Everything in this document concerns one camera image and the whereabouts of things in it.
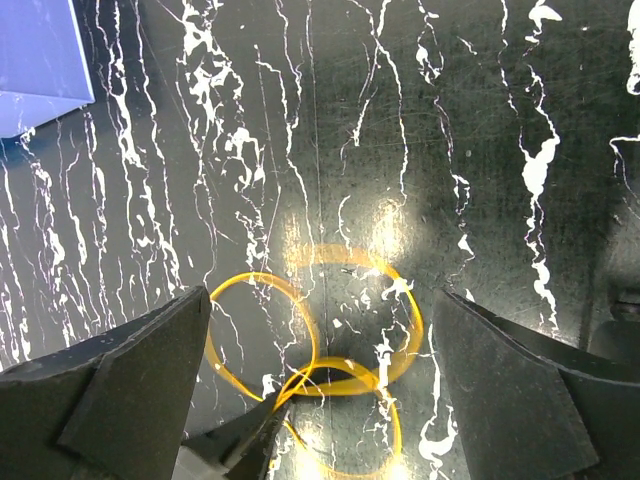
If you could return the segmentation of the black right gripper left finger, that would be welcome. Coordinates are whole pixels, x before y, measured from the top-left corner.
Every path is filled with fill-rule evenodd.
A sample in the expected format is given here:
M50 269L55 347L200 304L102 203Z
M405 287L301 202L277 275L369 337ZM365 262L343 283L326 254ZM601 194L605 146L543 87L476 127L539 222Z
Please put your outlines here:
M211 307L204 287L1 374L4 479L169 479Z

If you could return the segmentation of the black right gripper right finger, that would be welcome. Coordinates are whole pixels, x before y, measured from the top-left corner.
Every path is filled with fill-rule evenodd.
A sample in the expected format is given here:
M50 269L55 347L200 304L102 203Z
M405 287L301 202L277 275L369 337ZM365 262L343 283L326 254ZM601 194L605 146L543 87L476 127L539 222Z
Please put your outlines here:
M578 349L437 292L434 337L471 478L638 478L639 307L612 313Z

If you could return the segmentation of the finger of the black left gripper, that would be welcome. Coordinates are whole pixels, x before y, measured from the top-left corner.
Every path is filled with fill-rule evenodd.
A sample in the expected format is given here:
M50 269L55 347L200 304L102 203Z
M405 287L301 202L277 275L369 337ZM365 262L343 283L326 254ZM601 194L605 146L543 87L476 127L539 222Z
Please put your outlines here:
M287 408L269 394L247 413L182 442L174 479L264 480Z

